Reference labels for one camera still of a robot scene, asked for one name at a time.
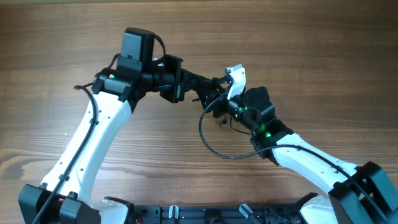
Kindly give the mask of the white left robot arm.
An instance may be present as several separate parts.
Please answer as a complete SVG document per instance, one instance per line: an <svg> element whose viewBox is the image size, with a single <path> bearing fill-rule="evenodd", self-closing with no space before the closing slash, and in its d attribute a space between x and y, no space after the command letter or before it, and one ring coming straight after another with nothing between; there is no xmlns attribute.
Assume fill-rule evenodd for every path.
<svg viewBox="0 0 398 224"><path fill-rule="evenodd" d="M85 115L57 164L39 186L25 185L18 202L26 223L137 223L131 202L106 197L90 203L97 173L120 129L148 92L171 103L187 91L205 103L223 91L218 80L181 67L182 59L153 58L161 38L149 30L128 27L122 50L93 81L81 86L90 100Z"/></svg>

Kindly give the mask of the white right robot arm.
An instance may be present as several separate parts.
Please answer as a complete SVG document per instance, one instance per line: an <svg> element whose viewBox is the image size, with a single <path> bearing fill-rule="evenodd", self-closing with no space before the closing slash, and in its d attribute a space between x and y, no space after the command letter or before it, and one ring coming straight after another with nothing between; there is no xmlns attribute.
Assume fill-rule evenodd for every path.
<svg viewBox="0 0 398 224"><path fill-rule="evenodd" d="M254 154L288 168L328 196L309 194L299 205L307 223L397 223L397 189L374 162L359 166L335 158L303 140L275 115L265 87L212 91L204 112L229 114L249 130Z"/></svg>

